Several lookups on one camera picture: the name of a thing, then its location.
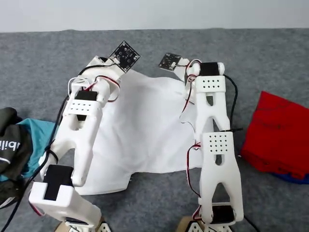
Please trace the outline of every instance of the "gray carpet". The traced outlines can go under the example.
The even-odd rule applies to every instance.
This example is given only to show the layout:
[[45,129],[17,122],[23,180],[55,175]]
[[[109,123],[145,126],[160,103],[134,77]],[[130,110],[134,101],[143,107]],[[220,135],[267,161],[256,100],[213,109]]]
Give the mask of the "gray carpet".
[[[67,81],[94,55],[108,56],[122,40],[141,55],[134,66],[148,76],[170,76],[157,68],[165,52],[203,61],[221,61],[236,81],[239,99],[235,127],[246,128],[261,90],[309,107],[309,29],[207,29],[62,31],[0,33],[0,107],[10,106],[22,117],[55,120]],[[230,109],[234,90],[227,86]],[[235,133],[239,151],[245,131]],[[309,186],[286,183],[260,173],[239,159],[245,214],[263,232],[309,231]],[[198,185],[199,169],[192,171]],[[222,191],[216,198],[224,197]],[[185,172],[134,174],[123,192],[88,196],[115,232],[172,232],[190,215],[197,199]],[[12,207],[0,210],[0,227]],[[7,231],[48,232],[57,221],[38,218],[23,200]],[[237,232],[254,231],[245,221]]]

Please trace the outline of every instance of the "black cable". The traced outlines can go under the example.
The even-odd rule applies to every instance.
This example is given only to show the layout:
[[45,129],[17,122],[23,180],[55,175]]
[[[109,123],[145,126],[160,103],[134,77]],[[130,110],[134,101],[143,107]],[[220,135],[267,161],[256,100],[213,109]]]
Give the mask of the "black cable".
[[235,84],[235,82],[233,81],[232,78],[230,78],[228,75],[224,75],[226,77],[226,79],[228,79],[232,85],[234,86],[235,88],[235,96],[234,96],[234,100],[233,100],[233,105],[232,105],[232,108],[231,108],[231,114],[230,114],[230,128],[232,130],[232,126],[233,126],[233,114],[234,114],[234,109],[235,109],[235,105],[236,105],[236,102],[237,102],[237,97],[238,97],[238,88],[237,88],[237,85]]
[[[234,109],[235,109],[235,105],[237,102],[237,97],[238,97],[238,88],[236,83],[233,81],[233,79],[231,77],[229,77],[228,75],[224,75],[226,77],[226,79],[228,79],[232,85],[235,88],[235,96],[234,96],[234,100],[233,100],[233,104],[232,104],[232,108],[231,108],[231,114],[230,114],[230,128],[233,131],[233,114],[234,114]],[[247,222],[257,231],[260,232],[259,228],[252,222],[250,221],[247,216],[244,215],[244,218],[247,220]]]
[[211,227],[208,227],[209,229],[211,229],[212,231],[214,231],[214,232],[217,232],[215,229],[213,229],[213,228],[211,228]]
[[86,71],[86,70],[88,70],[88,69],[92,69],[92,68],[105,68],[105,67],[110,67],[110,66],[112,66],[112,65],[115,65],[115,63],[110,64],[110,65],[105,65],[105,64],[97,64],[97,65],[87,66],[87,67],[85,67],[83,70],[81,70],[81,71],[79,72],[79,74],[78,74],[78,75],[82,75],[82,74],[83,74],[83,72],[85,72],[85,71]]
[[246,215],[244,215],[243,217],[256,230],[256,232],[261,232],[260,229],[251,220],[249,220]]
[[75,227],[73,227],[73,226],[70,226],[71,227],[71,229],[73,229],[73,230],[75,230],[75,231],[77,231],[77,232],[80,232],[77,228],[75,228]]
[[21,203],[21,201],[22,201],[22,199],[23,199],[23,197],[24,197],[24,195],[25,195],[25,192],[26,192],[28,186],[29,186],[30,183],[34,180],[34,178],[37,176],[37,174],[40,173],[40,170],[44,167],[44,165],[45,165],[45,164],[47,163],[47,161],[48,161],[48,157],[49,157],[49,154],[50,154],[50,149],[49,149],[49,147],[50,147],[50,145],[53,143],[54,135],[55,135],[55,133],[56,133],[58,123],[60,122],[61,113],[62,113],[62,110],[63,110],[64,105],[65,105],[65,103],[66,103],[66,101],[67,101],[68,98],[69,98],[69,96],[66,96],[66,97],[65,97],[65,99],[63,100],[62,105],[61,105],[61,107],[60,107],[60,109],[59,109],[59,112],[58,112],[58,115],[57,115],[57,119],[56,119],[54,128],[53,128],[53,130],[52,130],[52,133],[51,133],[51,136],[50,136],[48,145],[47,145],[47,147],[46,147],[46,149],[45,149],[45,150],[46,150],[45,159],[44,159],[43,163],[34,171],[33,175],[32,175],[32,176],[28,179],[28,181],[26,182],[26,184],[25,184],[25,186],[24,186],[22,192],[20,193],[19,199],[18,199],[18,201],[16,202],[16,205],[15,205],[13,211],[11,212],[11,215],[9,216],[8,220],[6,221],[4,227],[2,228],[1,232],[4,232],[4,231],[8,228],[8,226],[10,225],[10,223],[11,223],[13,217],[15,216],[15,214],[16,214],[18,208],[19,208],[19,205],[20,205],[20,203]]

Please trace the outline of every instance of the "circuit board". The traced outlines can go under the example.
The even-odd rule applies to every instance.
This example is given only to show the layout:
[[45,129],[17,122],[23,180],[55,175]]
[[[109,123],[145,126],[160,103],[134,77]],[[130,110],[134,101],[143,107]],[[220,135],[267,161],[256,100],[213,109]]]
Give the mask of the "circuit board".
[[140,55],[126,41],[123,41],[110,55],[110,59],[125,73],[139,58]]
[[163,56],[161,62],[159,63],[159,68],[168,70],[168,71],[174,71],[180,59],[181,59],[181,56],[179,55],[172,54],[172,53],[166,53]]

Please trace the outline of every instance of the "white wall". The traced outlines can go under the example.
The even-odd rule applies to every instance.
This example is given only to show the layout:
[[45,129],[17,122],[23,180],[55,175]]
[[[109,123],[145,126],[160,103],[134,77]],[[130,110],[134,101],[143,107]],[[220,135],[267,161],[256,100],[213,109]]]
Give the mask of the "white wall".
[[309,28],[309,0],[0,0],[0,32]]

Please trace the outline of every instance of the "blue fabric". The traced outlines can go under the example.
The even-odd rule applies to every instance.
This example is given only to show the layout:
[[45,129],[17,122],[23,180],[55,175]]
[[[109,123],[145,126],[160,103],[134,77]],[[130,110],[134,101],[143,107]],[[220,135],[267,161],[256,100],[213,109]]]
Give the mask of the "blue fabric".
[[292,182],[292,183],[295,183],[295,184],[309,184],[309,174],[305,175],[305,178],[302,179],[302,180],[299,180],[299,179],[295,179],[293,177],[291,177],[291,175],[289,174],[276,174],[276,173],[273,173],[274,176],[282,179],[282,180],[285,180],[285,181],[288,181],[288,182]]
[[[18,124],[25,126],[32,138],[33,152],[21,173],[23,178],[28,178],[31,177],[34,171],[39,167],[39,158],[44,154],[44,149],[48,144],[55,124],[53,122],[30,118],[27,118]],[[0,175],[0,181],[5,181],[7,179],[6,176]]]

